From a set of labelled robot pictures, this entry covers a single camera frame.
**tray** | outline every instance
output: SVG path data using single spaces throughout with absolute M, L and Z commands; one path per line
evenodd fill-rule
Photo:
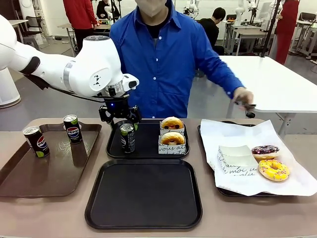
M 228 123 L 228 124 L 237 124 L 237 123 L 235 123 L 235 122 L 233 122 L 233 121 L 222 121 L 222 122 L 223 122 L 223 123 Z M 255 125 L 253 125 L 253 124 L 240 124 L 240 125 L 248 126 L 248 127 L 255 126 Z M 201 131 L 200 131 L 200 125 L 198 126 L 198 132 L 199 132 L 199 135 L 200 135 L 200 137 L 201 137 L 201 139 L 202 139 L 202 134 L 201 134 Z M 220 193 L 222 193 L 223 195 L 228 196 L 228 197 L 246 197 L 246 196 L 243 195 L 243 194 L 239 194 L 239 193 L 236 193 L 236 192 L 233 192 L 233 191 L 229 191 L 229 190 L 226 190 L 226 189 L 223 189 L 223 188 L 217 187 L 217 189 L 218 189 L 218 191 L 219 191 Z M 278 196 L 278 195 L 276 195 L 276 194 L 261 192 L 261 193 L 259 193 L 259 194 L 253 195 L 253 196 L 251 196 L 251 197 L 277 197 L 277 196 Z
M 70 144 L 64 124 L 45 124 L 40 129 L 50 148 L 37 158 L 27 142 L 0 171 L 0 197 L 67 196 L 77 187 L 102 128 L 80 122 L 83 142 Z
M 106 152 L 116 159 L 176 159 L 189 153 L 189 140 L 185 126 L 186 153 L 184 155 L 159 154 L 159 122 L 160 120 L 142 120 L 135 132 L 135 151 L 131 154 L 123 152 L 121 147 L 120 126 L 129 123 L 126 120 L 117 122 L 111 132 Z
M 193 167 L 179 159 L 112 160 L 99 170 L 85 218 L 115 229 L 188 229 L 203 214 Z

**white wall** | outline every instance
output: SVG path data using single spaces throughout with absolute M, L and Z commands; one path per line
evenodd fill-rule
M 64 5 L 62 0 L 40 0 L 46 16 L 46 21 L 51 35 L 66 36 L 66 30 L 57 28 L 57 26 L 68 23 L 68 19 L 65 14 Z M 98 1 L 93 0 L 93 8 L 96 12 Z M 183 11 L 183 7 L 186 5 L 187 0 L 176 0 L 176 10 L 179 12 Z M 260 0 L 259 9 L 261 9 L 264 2 L 271 2 L 271 0 Z M 227 14 L 235 14 L 235 9 L 238 6 L 238 0 L 200 0 L 199 3 L 199 15 L 196 19 L 211 17 L 214 9 L 217 7 L 223 7 Z M 130 13 L 136 7 L 134 0 L 122 0 L 121 1 L 121 12 L 122 16 Z M 299 12 L 317 12 L 317 0 L 301 0 Z M 250 19 L 251 13 L 245 12 L 242 19 Z M 220 33 L 219 39 L 223 38 L 224 34 L 224 23 L 219 24 Z

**black hair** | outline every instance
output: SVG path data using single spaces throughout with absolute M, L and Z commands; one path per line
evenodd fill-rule
M 216 20 L 219 20 L 221 19 L 221 21 L 225 18 L 226 16 L 226 10 L 221 8 L 221 7 L 218 7 L 216 8 L 216 10 L 213 12 L 213 15 L 212 15 L 214 18 L 216 18 Z

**collar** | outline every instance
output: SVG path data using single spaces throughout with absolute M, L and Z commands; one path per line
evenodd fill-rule
M 169 10 L 171 10 L 171 14 L 170 14 L 170 17 L 169 17 L 169 22 L 170 21 L 173 22 L 177 28 L 181 29 L 182 27 L 181 27 L 181 25 L 179 23 L 179 20 L 178 20 L 178 17 L 177 17 L 177 11 L 175 10 L 173 2 L 171 0 L 167 0 L 165 5 L 169 8 Z M 136 24 L 145 25 L 143 23 L 143 21 L 142 21 L 141 14 L 140 14 L 140 9 L 139 9 L 138 6 L 133 11 L 133 22 L 134 22 L 135 26 L 136 26 Z

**blue shirt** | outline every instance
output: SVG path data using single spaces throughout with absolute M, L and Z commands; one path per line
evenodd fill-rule
M 111 27 L 122 72 L 140 80 L 130 92 L 129 105 L 138 105 L 144 118 L 186 118 L 196 68 L 230 98 L 236 88 L 243 87 L 212 50 L 202 26 L 174 6 L 170 9 L 170 19 L 160 30 L 156 46 L 138 7 Z

